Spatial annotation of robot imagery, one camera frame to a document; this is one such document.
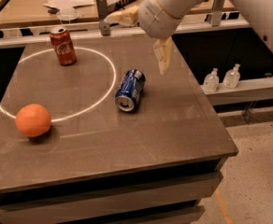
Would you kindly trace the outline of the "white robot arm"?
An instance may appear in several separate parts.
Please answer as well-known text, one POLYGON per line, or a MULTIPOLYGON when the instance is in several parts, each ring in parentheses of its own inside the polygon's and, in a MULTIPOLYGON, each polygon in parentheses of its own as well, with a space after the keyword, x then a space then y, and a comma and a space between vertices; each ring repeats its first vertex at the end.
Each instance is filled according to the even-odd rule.
MULTIPOLYGON (((138 24, 153 38, 168 38, 182 18, 204 0, 143 0, 140 5, 117 11, 105 18, 107 23, 124 26, 138 24)), ((230 0, 273 53, 273 0, 230 0)))

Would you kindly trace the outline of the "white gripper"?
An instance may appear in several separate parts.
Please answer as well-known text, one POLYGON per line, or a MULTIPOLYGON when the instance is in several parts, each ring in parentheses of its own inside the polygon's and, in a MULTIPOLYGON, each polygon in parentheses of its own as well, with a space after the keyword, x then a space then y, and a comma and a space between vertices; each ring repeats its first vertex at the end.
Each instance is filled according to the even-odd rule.
POLYGON ((185 13, 186 0, 144 0, 140 6, 114 11, 107 15, 104 22, 118 23, 123 26, 139 27, 147 35, 157 39, 153 44, 154 55, 163 75, 170 64, 173 40, 172 36, 185 13))

